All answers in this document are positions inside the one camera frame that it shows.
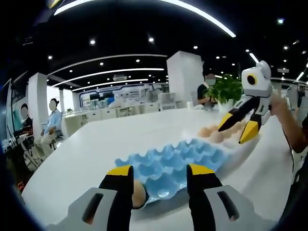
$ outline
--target white column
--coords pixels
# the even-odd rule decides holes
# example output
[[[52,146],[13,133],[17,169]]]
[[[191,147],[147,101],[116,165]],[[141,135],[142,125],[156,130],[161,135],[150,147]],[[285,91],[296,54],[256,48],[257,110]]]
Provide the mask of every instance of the white column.
[[[36,73],[28,84],[29,115],[33,119],[33,134],[38,137],[42,132],[41,124],[48,120],[47,75]]]
[[[77,112],[80,110],[80,100],[79,100],[79,93],[73,92],[73,104],[74,104],[74,112]]]
[[[178,51],[167,60],[169,91],[177,98],[192,102],[198,87],[203,83],[202,60],[199,55]]]
[[[65,108],[64,108],[64,97],[63,97],[63,90],[62,89],[60,89],[59,90],[59,92],[60,92],[60,108],[61,108],[61,112],[65,112]]]

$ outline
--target person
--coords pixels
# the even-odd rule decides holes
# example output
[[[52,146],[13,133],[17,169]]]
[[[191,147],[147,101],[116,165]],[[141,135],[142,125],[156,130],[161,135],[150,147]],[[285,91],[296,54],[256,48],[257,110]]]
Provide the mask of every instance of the person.
[[[203,73],[204,82],[198,87],[197,95],[198,95],[198,104],[201,105],[210,105],[213,106],[216,103],[216,100],[211,97],[206,97],[206,93],[210,88],[210,85],[215,83],[215,76],[213,74],[206,75]]]
[[[41,132],[40,137],[34,139],[34,149],[43,159],[52,153],[51,142],[57,137],[56,131],[61,130],[62,113],[57,109],[59,101],[55,98],[50,100],[49,108],[52,111],[48,118],[45,129]]]

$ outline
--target person's hand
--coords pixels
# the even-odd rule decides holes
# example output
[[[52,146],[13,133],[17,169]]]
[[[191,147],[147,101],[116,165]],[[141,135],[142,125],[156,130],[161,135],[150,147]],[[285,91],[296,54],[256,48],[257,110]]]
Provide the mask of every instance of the person's hand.
[[[49,134],[50,134],[50,135],[53,134],[54,131],[55,131],[55,128],[54,128],[54,127],[50,128],[50,129],[49,129]]]
[[[270,114],[273,115],[279,115],[284,112],[284,110],[287,108],[287,103],[285,98],[280,97],[277,94],[273,94],[270,100],[271,104],[271,110]]]

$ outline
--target recessed light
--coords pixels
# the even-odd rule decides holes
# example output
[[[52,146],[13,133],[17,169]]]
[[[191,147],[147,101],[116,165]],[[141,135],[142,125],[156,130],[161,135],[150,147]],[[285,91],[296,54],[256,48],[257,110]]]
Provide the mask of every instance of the recessed light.
[[[279,19],[277,19],[277,23],[278,23],[278,24],[282,25],[282,24],[283,24],[283,22],[284,22],[284,19],[283,19],[283,18],[279,18]]]

